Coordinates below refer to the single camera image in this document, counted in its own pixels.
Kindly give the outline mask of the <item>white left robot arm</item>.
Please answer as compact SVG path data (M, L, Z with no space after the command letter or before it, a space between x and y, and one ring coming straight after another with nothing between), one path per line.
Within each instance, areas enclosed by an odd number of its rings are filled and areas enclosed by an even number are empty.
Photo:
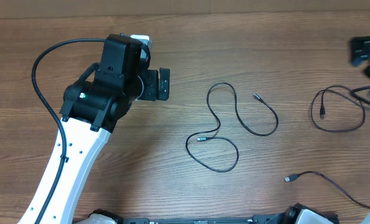
M35 60L31 79L41 102L58 126L54 148L36 193L20 223L71 223L93 163L113 132L137 100L166 101L170 70L149 69L151 39L147 35L111 34L99 62L91 64L64 91L63 105L55 113L39 90L36 70L51 46Z

